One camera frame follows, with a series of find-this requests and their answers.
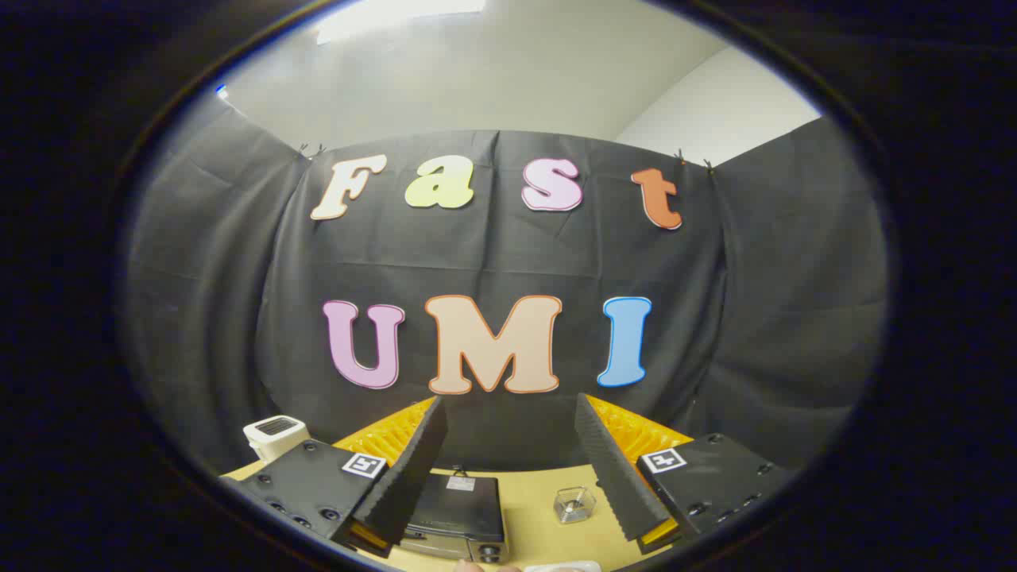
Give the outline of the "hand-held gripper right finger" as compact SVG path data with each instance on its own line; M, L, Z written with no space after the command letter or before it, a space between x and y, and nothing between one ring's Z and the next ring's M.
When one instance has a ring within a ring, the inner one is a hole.
M643 554L727 528L793 478L720 432L694 439L585 393L574 428L622 535Z

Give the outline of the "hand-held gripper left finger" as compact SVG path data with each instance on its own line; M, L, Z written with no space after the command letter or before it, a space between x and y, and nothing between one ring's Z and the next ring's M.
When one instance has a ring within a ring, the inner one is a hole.
M402 542L447 434L438 397L393 413L338 444L278 415L245 428L261 466L221 478L265 516L321 544L386 557Z

